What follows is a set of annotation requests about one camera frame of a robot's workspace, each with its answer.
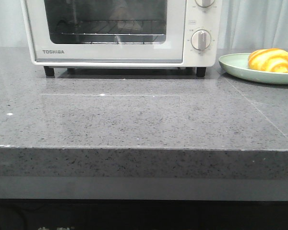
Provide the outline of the glass oven door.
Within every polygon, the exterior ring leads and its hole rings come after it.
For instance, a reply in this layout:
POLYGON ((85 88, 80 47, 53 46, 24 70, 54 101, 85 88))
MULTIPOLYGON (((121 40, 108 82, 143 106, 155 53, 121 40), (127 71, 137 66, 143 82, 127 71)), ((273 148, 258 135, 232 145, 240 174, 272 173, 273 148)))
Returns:
POLYGON ((24 0, 32 59, 35 62, 180 63, 186 2, 183 0, 24 0), (166 23, 162 44, 55 44, 49 31, 60 20, 166 23))

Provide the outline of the yellow striped croissant bread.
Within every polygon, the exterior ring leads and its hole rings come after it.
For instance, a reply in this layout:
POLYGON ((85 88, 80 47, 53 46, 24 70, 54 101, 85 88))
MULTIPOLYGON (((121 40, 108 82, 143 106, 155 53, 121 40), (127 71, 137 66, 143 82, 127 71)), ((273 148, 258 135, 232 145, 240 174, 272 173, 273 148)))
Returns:
POLYGON ((280 48, 253 51, 248 56, 248 68, 258 71, 288 73, 288 52, 280 48))

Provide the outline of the white Toshiba toaster oven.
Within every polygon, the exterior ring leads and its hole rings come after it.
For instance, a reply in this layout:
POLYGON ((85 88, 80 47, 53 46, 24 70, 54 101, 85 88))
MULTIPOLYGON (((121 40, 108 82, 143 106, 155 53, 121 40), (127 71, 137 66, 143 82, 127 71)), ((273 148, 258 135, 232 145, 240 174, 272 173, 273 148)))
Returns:
MULTIPOLYGON (((180 63, 140 63, 140 62, 35 62, 32 59, 30 40, 28 38, 31 61, 44 68, 47 77, 54 77, 56 68, 73 69, 162 69, 162 68, 196 68, 196 76, 203 77, 207 67, 211 67, 216 61, 217 39, 220 28, 222 1, 215 0, 212 7, 203 9, 198 7, 195 0, 185 0, 186 14, 183 37, 183 56, 180 63), (211 43, 204 51, 193 48, 192 35, 198 30, 206 30, 211 35, 211 43)), ((24 16, 24 24, 27 33, 27 22, 24 16)))

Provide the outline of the lower white timer knob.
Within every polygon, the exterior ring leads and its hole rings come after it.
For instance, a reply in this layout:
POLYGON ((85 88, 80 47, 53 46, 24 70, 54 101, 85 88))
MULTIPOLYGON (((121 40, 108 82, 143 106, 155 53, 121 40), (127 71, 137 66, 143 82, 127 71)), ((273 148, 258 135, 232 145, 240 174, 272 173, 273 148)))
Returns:
POLYGON ((211 35, 206 30, 196 31, 191 38, 193 48, 199 51, 204 51, 211 43, 211 35))

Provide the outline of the light green plate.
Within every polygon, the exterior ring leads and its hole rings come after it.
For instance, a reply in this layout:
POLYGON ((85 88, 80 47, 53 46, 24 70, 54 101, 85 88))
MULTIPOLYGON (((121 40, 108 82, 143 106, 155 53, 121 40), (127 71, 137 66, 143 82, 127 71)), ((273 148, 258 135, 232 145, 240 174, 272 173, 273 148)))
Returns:
POLYGON ((219 58, 221 68, 228 74, 248 81, 288 85, 288 73, 258 71, 248 68, 249 53, 223 55, 219 58))

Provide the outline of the upper white temperature knob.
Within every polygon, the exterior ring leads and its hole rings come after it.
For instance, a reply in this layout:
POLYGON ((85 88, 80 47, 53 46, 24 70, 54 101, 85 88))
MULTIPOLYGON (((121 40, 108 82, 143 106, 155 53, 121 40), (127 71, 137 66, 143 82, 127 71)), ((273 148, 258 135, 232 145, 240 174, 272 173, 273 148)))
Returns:
POLYGON ((196 0, 195 3, 198 5, 198 7, 201 7, 203 9, 208 9, 209 7, 212 7, 215 3, 214 0, 196 0))

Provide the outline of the white curtain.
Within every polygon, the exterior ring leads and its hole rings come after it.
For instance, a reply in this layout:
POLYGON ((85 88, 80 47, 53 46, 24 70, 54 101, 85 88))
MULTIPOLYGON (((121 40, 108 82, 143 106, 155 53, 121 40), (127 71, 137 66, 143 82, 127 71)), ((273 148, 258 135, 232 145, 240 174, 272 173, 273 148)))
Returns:
MULTIPOLYGON (((0 0, 0 47, 27 47, 21 3, 0 0)), ((225 0, 218 48, 288 48, 288 0, 225 0)))

